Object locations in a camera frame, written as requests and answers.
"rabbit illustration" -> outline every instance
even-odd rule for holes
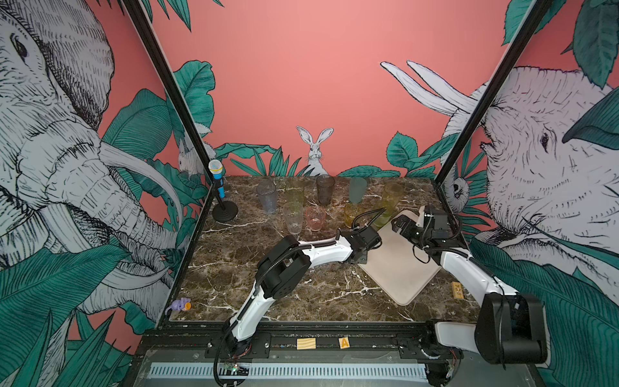
[[[323,130],[318,136],[318,140],[314,142],[310,132],[306,129],[297,126],[297,130],[299,130],[299,134],[303,141],[309,144],[309,159],[308,159],[308,170],[313,168],[313,171],[309,174],[310,176],[318,176],[318,175],[327,175],[327,171],[324,170],[322,164],[320,164],[320,159],[322,158],[322,152],[320,151],[320,143],[325,141],[331,134],[333,134],[333,128],[328,128]]]

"pink wall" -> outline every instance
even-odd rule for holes
[[[170,20],[156,2],[152,9],[173,70],[195,59],[213,65],[215,118],[206,142],[282,146],[295,160],[309,151],[297,125],[314,139],[334,128],[321,150],[323,167],[337,174],[364,164],[396,169],[385,149],[397,131],[421,152],[448,121],[413,100],[380,62],[413,74],[406,66],[413,60],[471,93],[504,52],[508,2],[238,0],[223,8],[190,0],[191,31],[170,9]]]

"wooden block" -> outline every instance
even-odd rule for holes
[[[340,341],[340,349],[350,348],[350,341],[347,337],[340,337],[338,340]]]
[[[464,299],[464,289],[462,289],[462,284],[460,282],[452,282],[451,290],[454,292],[454,298],[458,300]]]
[[[316,349],[316,338],[297,339],[297,349]]]

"rabbit ear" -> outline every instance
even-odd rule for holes
[[[310,132],[300,126],[297,126],[297,130],[299,131],[299,134],[301,135],[301,139],[303,141],[307,142],[309,145],[314,144],[314,139],[311,137]]]
[[[323,130],[320,136],[318,136],[318,140],[316,141],[316,143],[320,144],[322,141],[328,139],[331,134],[333,134],[333,128],[327,128]]]

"elephant eye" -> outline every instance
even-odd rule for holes
[[[20,58],[22,58],[22,61],[26,63],[28,50],[26,50],[26,47],[22,44],[21,41],[19,41],[19,37],[14,33],[11,34],[11,43],[13,43],[13,47],[15,47],[15,50],[17,51],[17,54],[20,56]]]
[[[543,146],[543,149],[548,153],[548,133],[544,133],[542,138],[540,139],[540,143]]]

